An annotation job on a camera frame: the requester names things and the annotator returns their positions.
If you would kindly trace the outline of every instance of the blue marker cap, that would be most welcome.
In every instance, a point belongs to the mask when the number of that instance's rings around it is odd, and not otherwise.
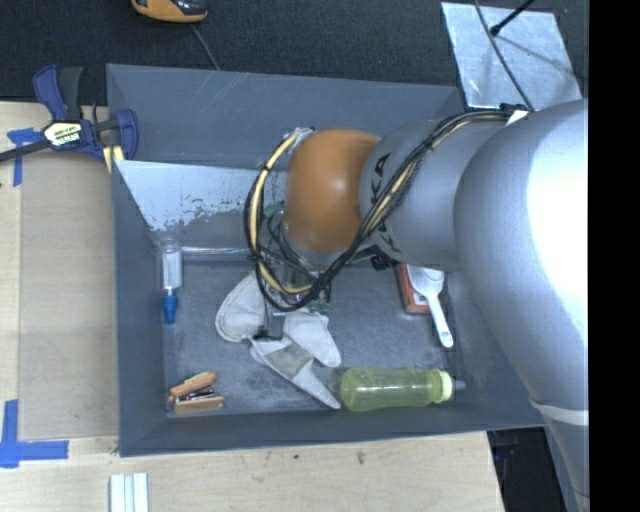
[[[178,309],[178,296],[177,295],[163,295],[162,296],[162,312],[164,313],[165,324],[176,323],[176,310]]]

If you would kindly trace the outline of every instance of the bottle cap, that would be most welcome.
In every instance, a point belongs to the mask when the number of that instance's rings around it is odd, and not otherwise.
[[[440,402],[444,402],[445,400],[449,400],[451,395],[453,394],[453,380],[451,379],[451,375],[442,370],[436,370],[438,375],[440,375],[440,379],[442,381],[442,395],[438,400],[434,400],[433,402],[439,404]]]
[[[164,313],[165,324],[174,324],[176,322],[176,309],[178,309],[178,297],[176,295],[163,295],[162,312]]]

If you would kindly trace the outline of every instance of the black cable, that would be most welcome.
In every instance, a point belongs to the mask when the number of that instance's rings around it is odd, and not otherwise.
[[[271,238],[269,240],[269,247],[267,248],[267,253],[270,256],[282,261],[283,263],[287,263],[291,268],[297,270],[298,272],[304,274],[308,279],[315,279],[315,276],[312,275],[306,268],[300,265],[295,258],[295,253],[293,249],[291,249],[285,240],[281,238],[281,226],[282,224],[278,224],[275,228],[272,225],[273,216],[269,218],[267,221],[267,229],[269,230],[269,234]],[[270,246],[272,243],[275,243],[278,246],[281,254],[277,254],[274,251],[270,250]]]
[[[392,211],[398,206],[398,204],[400,204],[402,198],[406,194],[406,191],[408,190],[413,180],[413,177],[415,176],[415,174],[417,173],[417,170],[420,167],[422,159],[427,155],[427,153],[429,153],[434,148],[437,142],[439,142],[442,138],[446,137],[453,130],[455,130],[460,125],[460,123],[467,122],[469,120],[473,121],[474,119],[482,120],[487,118],[495,119],[495,120],[507,120],[512,115],[512,113],[513,113],[513,108],[505,107],[504,109],[501,109],[501,110],[480,110],[480,111],[466,112],[464,114],[452,116],[441,121],[436,126],[434,131],[409,153],[409,155],[404,159],[402,164],[398,167],[396,172],[393,174],[391,179],[383,187],[383,190],[379,195],[376,203],[369,209],[369,211],[367,212],[367,215],[363,219],[360,225],[360,228],[358,229],[351,245],[347,248],[345,252],[343,252],[338,258],[336,258],[325,269],[324,272],[321,272],[318,275],[318,277],[314,279],[310,289],[304,292],[305,293],[304,297],[302,297],[302,299],[300,299],[299,302],[297,302],[295,305],[283,306],[282,304],[278,303],[275,299],[273,299],[273,297],[269,295],[264,283],[262,282],[262,278],[260,274],[260,264],[262,263],[262,265],[264,265],[264,267],[267,269],[267,271],[271,274],[272,277],[275,276],[275,273],[273,269],[269,266],[269,264],[265,261],[264,256],[261,254],[261,252],[264,251],[264,247],[260,245],[259,240],[257,243],[257,247],[255,249],[252,248],[251,243],[249,243],[250,257],[255,260],[256,276],[260,286],[260,291],[262,292],[265,299],[271,305],[273,305],[276,309],[279,309],[285,312],[290,312],[290,311],[295,311],[297,309],[300,309],[306,306],[307,304],[309,304],[310,302],[318,299],[322,291],[326,291],[328,293],[330,289],[329,287],[333,279],[337,276],[340,270],[342,270],[342,268],[345,265],[347,265],[350,262],[350,260],[354,257],[354,255],[358,252],[361,244],[365,242],[371,236],[371,234],[375,232],[378,226],[380,226],[380,224],[382,224],[382,222],[385,221],[385,219],[392,213]],[[413,165],[413,170],[411,171],[411,174],[406,178],[403,185],[396,192],[392,194],[391,189],[395,186],[395,184],[398,182],[402,174],[409,168],[410,165]],[[249,191],[249,194],[247,195],[247,201],[245,202],[245,208],[243,212],[245,236],[247,237],[248,241],[250,240],[249,211],[251,209],[251,203],[255,195],[257,181],[258,180],[256,179],[256,181],[253,183],[251,187],[251,190]],[[373,216],[378,215],[380,213],[379,209],[381,208],[382,202],[385,200],[386,197],[391,198],[389,205],[386,207],[385,211],[382,213],[382,215],[376,221],[376,223],[370,226],[369,224],[371,223]],[[286,251],[283,251],[283,254],[286,260],[291,259],[291,261],[287,261],[286,264],[295,268],[293,265],[293,263],[295,262],[295,254],[293,255],[293,257],[291,254],[287,254]],[[284,297],[282,293],[279,292],[279,294],[288,304],[291,304],[288,300],[286,300],[286,297]]]
[[[515,11],[509,14],[509,16],[503,19],[500,23],[496,23],[493,27],[491,27],[491,30],[489,30],[491,35],[494,37],[497,36],[504,27],[506,27],[509,23],[511,23],[511,21],[513,21],[516,17],[520,16],[520,13],[523,12],[527,7],[529,7],[535,1],[536,0],[527,0]]]
[[[491,43],[491,46],[493,46],[493,51],[496,53],[496,56],[498,57],[498,59],[502,63],[502,67],[506,71],[507,75],[509,75],[509,79],[511,80],[511,82],[513,83],[515,88],[518,90],[518,94],[520,94],[520,97],[524,101],[526,107],[533,112],[535,109],[533,108],[533,105],[531,104],[531,100],[529,100],[529,98],[527,97],[525,92],[520,87],[520,84],[518,84],[518,81],[516,80],[515,76],[513,76],[513,73],[511,72],[511,69],[509,68],[509,66],[507,65],[506,61],[504,60],[504,57],[502,56],[502,53],[498,49],[498,45],[496,45],[496,42],[493,40],[493,36],[491,35],[491,32],[489,30],[489,26],[487,25],[487,21],[484,19],[484,15],[482,14],[482,11],[480,10],[480,5],[478,4],[478,0],[473,0],[473,3],[476,6],[476,11],[478,13],[478,17],[480,18],[480,22],[482,23],[482,28],[484,28],[484,31],[487,34],[487,37],[489,38],[489,42]]]
[[[204,37],[202,37],[202,34],[200,33],[200,31],[193,24],[191,24],[191,30],[193,30],[193,33],[196,35],[196,37],[198,38],[198,41],[200,41],[200,44],[204,48],[204,51],[207,53],[207,57],[209,57],[211,64],[213,64],[213,69],[215,69],[216,71],[220,71],[220,66],[218,65],[218,61],[213,56],[213,53],[211,53],[211,50],[209,49],[209,45],[204,40]]]

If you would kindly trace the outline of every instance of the clamp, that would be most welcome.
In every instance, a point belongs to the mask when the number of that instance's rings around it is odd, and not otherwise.
[[[33,77],[33,87],[38,101],[51,114],[51,123],[45,126],[34,142],[26,146],[0,153],[0,162],[18,158],[45,148],[54,151],[74,151],[101,162],[109,148],[100,140],[100,132],[119,128],[119,145],[126,159],[135,156],[138,147],[138,129],[135,115],[130,109],[118,110],[115,119],[93,123],[83,119],[78,105],[78,82],[83,68],[61,68],[55,64],[46,66]]]

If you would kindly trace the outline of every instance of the green bottle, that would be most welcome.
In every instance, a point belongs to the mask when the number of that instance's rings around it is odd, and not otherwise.
[[[449,400],[454,383],[442,370],[427,368],[349,368],[342,375],[342,402],[352,411],[385,407],[423,407]]]

